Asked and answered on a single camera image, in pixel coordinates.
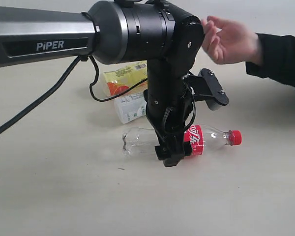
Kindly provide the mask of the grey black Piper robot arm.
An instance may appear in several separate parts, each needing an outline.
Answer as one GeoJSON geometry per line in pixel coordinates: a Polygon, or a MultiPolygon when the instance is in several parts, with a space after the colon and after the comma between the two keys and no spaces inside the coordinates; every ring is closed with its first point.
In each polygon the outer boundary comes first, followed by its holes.
{"type": "Polygon", "coordinates": [[[166,167],[190,155],[183,135],[196,114],[186,78],[204,40],[201,20],[166,0],[100,0],[89,11],[0,6],[0,68],[74,57],[94,65],[147,62],[147,118],[166,167]]]}

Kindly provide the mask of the black sleeved forearm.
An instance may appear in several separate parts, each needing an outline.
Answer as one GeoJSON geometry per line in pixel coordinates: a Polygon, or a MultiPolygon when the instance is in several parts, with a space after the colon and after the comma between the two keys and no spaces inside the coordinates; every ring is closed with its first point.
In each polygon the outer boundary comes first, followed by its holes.
{"type": "Polygon", "coordinates": [[[295,88],[295,36],[258,33],[261,64],[246,62],[246,73],[295,88]]]}

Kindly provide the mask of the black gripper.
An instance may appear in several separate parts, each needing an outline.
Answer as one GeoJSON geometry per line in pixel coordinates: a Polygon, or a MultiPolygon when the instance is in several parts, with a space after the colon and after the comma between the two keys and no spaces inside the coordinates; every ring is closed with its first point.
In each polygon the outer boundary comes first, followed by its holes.
{"type": "Polygon", "coordinates": [[[150,106],[146,105],[147,119],[158,140],[156,156],[163,160],[165,167],[174,167],[192,154],[191,142],[185,140],[184,134],[195,120],[195,99],[187,89],[175,107],[166,107],[162,117],[153,117],[149,109],[150,106]]]}

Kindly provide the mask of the open bare human hand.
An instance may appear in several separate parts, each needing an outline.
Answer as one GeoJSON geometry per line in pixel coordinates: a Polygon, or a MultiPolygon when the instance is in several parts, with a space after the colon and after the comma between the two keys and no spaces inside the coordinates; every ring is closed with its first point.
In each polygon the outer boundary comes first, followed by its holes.
{"type": "Polygon", "coordinates": [[[216,64],[251,62],[261,65],[259,37],[244,24],[216,16],[201,20],[205,37],[202,49],[216,64]]]}

